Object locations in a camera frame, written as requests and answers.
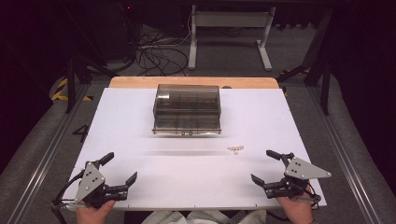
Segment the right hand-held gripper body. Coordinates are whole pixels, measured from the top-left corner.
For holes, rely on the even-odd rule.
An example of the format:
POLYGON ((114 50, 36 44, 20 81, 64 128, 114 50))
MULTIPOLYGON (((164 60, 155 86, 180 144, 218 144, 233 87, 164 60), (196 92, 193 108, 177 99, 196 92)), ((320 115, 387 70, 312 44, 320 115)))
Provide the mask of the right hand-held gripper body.
POLYGON ((320 200, 321 197, 313 189, 307 190, 307 187, 310 186, 309 180, 331 176, 330 172, 294 157, 290 160, 290 164, 286 166, 284 177, 279 182, 264 184, 263 189, 268 199, 277 197, 298 198, 306 192, 309 195, 308 200, 320 200))

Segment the black metal stand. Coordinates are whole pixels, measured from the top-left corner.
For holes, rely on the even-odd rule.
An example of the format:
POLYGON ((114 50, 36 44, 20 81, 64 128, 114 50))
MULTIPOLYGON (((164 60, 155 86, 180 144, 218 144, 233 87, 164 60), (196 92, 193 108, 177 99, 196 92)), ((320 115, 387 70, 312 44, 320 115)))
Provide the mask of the black metal stand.
POLYGON ((60 8, 64 14, 64 32, 66 33, 65 77, 67 78, 68 92, 66 114, 69 114, 77 102, 75 79, 78 78, 82 84, 90 84, 92 81, 89 66, 110 78, 116 77, 117 74, 105 68, 106 62, 85 7, 75 3, 69 5, 60 3, 60 8))
POLYGON ((302 64, 289 71, 283 71, 279 75, 279 77, 276 78, 276 81, 280 83, 291 77, 301 74, 306 69, 308 69, 307 76, 304 79, 304 84, 307 87, 313 87, 318 83, 320 79, 322 80, 320 107, 325 115, 329 114, 328 100, 331 70, 328 63, 327 50, 323 45, 323 41, 326 38, 326 33, 328 30, 328 25, 331 21, 331 17, 332 10, 327 9, 318 25, 318 29, 313 37, 307 53, 304 56, 302 64))

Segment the person's light clothing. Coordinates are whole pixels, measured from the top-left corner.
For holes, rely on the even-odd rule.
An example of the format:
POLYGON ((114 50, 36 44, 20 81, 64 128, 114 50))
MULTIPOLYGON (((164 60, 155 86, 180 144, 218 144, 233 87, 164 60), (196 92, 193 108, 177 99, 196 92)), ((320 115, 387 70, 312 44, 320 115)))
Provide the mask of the person's light clothing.
POLYGON ((141 224, 266 224, 265 210, 240 211, 227 217, 218 210, 191 211, 186 216, 178 211, 154 211, 141 224))

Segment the white metal stand frame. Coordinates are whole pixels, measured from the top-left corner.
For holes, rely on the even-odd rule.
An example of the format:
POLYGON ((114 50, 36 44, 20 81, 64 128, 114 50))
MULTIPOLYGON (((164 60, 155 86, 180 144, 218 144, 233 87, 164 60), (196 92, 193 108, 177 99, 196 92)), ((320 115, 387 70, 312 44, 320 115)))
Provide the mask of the white metal stand frame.
POLYGON ((271 25, 276 14, 276 8, 270 7, 264 12, 229 12, 229 11, 200 11, 196 5, 191 7, 190 18, 190 55, 188 68, 194 70, 197 57, 197 31, 198 27, 238 27, 238 28, 263 28, 262 38, 256 41, 262 64, 266 71, 273 69, 266 42, 271 25))

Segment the person's left hand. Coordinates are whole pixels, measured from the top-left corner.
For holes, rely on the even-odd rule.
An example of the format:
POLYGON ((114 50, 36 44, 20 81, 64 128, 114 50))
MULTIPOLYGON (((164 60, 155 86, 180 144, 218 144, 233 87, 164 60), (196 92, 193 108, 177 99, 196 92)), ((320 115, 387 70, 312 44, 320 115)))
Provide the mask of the person's left hand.
POLYGON ((80 207, 77 209, 77 224, 105 224, 106 217, 110 214, 116 202, 108 201, 99 209, 80 207))

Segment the wooden table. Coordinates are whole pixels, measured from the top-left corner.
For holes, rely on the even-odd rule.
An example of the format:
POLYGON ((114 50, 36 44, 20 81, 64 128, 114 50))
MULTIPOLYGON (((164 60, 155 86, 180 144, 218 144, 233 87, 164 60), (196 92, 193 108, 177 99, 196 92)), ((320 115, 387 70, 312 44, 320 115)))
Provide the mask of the wooden table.
POLYGON ((232 89, 278 89, 272 77, 113 77, 110 88, 156 89, 159 84, 216 85, 232 89))

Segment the person's right hand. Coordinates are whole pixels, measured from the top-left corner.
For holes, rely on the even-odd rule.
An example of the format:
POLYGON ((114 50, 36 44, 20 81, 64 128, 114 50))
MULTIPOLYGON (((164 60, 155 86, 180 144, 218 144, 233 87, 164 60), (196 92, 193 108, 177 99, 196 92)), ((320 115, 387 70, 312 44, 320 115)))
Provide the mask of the person's right hand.
POLYGON ((315 219, 312 213, 311 204, 301 202, 301 199, 308 199, 305 192, 298 198, 277 197, 276 200, 283 207, 283 210, 292 224, 312 224, 315 219))

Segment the white board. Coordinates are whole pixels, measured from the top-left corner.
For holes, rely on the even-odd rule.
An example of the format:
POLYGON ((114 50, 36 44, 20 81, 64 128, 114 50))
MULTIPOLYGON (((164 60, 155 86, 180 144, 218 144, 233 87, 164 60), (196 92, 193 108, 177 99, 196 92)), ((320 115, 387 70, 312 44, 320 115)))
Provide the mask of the white board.
POLYGON ((110 186, 137 179, 120 210, 276 208, 251 176, 279 181, 282 161, 268 149, 308 158, 280 89, 228 89, 220 93, 221 134, 165 136, 152 131, 154 89, 104 90, 75 169, 109 152, 100 171, 110 186), (237 155, 227 147, 244 146, 237 155))

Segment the aluminium rail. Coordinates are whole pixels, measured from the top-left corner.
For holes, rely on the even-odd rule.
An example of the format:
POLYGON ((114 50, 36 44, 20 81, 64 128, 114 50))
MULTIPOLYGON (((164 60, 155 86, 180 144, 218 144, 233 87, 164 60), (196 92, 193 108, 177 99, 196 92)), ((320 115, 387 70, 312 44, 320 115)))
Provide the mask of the aluminium rail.
POLYGON ((68 129, 69 124, 89 87, 89 84, 81 84, 78 88, 75 104, 71 107, 69 112, 63 114, 62 121, 59 124, 55 135, 53 135, 50 144, 42 156, 39 164, 34 169, 33 175, 30 177, 29 183, 24 189, 22 196, 19 198, 18 203, 16 204, 10 218, 7 221, 7 224, 21 224, 22 220, 24 219, 27 210, 31 206, 32 201, 41 187, 59 150, 60 144, 64 139, 65 132, 68 129))
POLYGON ((324 109, 320 104, 320 97, 317 91, 308 87, 307 92, 317 109, 322 122, 324 123, 327 133, 331 138, 332 150, 340 163, 340 166, 344 172, 346 180, 348 182, 349 187, 358 203, 358 206, 364 216, 365 221, 368 224, 383 224, 381 218, 378 213, 375 211, 375 208, 368 197, 367 191, 361 182, 361 178, 357 173, 355 167, 353 166, 350 158, 348 157, 344 145, 338 135, 338 132, 335 130, 335 127, 332 123, 332 119, 329 115, 324 113, 324 109))

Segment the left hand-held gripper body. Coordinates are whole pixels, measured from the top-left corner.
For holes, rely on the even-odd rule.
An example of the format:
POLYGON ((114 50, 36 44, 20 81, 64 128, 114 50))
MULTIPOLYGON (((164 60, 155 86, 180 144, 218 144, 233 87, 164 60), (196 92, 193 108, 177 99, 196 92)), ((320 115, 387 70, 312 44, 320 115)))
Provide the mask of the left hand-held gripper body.
POLYGON ((87 162, 78 184, 74 203, 84 202, 89 207, 100 208, 109 201, 125 201, 129 186, 124 184, 110 187, 99 171, 100 162, 87 162))

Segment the smoky transparent drawer box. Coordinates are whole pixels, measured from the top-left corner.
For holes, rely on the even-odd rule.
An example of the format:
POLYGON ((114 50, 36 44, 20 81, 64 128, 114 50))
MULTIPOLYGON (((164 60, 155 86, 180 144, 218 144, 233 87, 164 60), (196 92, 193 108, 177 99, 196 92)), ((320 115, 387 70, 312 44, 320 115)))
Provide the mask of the smoky transparent drawer box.
POLYGON ((153 106, 153 133, 193 136, 221 134, 219 87, 159 84, 153 106))

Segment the yellow black hazard tape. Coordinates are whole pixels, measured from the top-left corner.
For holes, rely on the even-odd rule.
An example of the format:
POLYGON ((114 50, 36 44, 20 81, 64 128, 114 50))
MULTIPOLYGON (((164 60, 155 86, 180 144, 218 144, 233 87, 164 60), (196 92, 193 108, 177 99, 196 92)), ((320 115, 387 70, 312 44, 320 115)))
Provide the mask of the yellow black hazard tape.
MULTIPOLYGON (((51 96, 52 101, 60 100, 60 101, 68 101, 68 96, 63 95, 63 89, 67 84, 67 77, 64 77, 59 83, 55 93, 51 96)), ((93 100, 93 96, 84 96, 83 101, 90 102, 93 100)))

